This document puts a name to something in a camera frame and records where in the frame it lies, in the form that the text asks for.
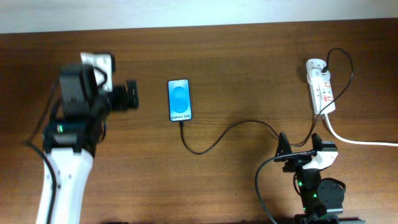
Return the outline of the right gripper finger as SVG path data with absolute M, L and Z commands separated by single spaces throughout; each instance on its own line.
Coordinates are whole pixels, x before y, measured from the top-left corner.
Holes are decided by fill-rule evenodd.
M 314 151 L 321 151 L 323 149 L 323 143 L 321 137 L 317 133 L 311 135 L 312 149 Z
M 288 159 L 288 155 L 292 153 L 290 143 L 284 132 L 280 132 L 278 146 L 275 152 L 274 162 L 284 162 Z

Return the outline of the blue screen Galaxy smartphone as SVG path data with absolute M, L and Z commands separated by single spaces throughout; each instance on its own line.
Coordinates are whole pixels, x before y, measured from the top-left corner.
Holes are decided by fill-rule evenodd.
M 191 120 L 192 104 L 187 79 L 168 81 L 169 111 L 171 122 Z

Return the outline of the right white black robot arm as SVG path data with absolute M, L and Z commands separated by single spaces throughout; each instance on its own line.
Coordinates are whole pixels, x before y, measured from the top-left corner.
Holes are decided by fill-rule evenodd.
M 275 162 L 284 162 L 285 173 L 293 173 L 304 213 L 294 216 L 295 223 L 338 223 L 343 213 L 346 185 L 333 178 L 322 178 L 320 172 L 330 167 L 338 155 L 332 141 L 323 141 L 314 133 L 312 150 L 292 152 L 285 133 L 279 134 Z

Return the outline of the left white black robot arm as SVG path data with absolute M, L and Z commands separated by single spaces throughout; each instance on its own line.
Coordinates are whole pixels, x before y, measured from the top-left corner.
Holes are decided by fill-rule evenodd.
M 61 99 L 52 106 L 40 150 L 44 181 L 37 223 L 79 223 L 96 147 L 106 136 L 107 116 L 139 107 L 136 81 L 106 90 L 111 79 L 89 64 L 61 69 Z

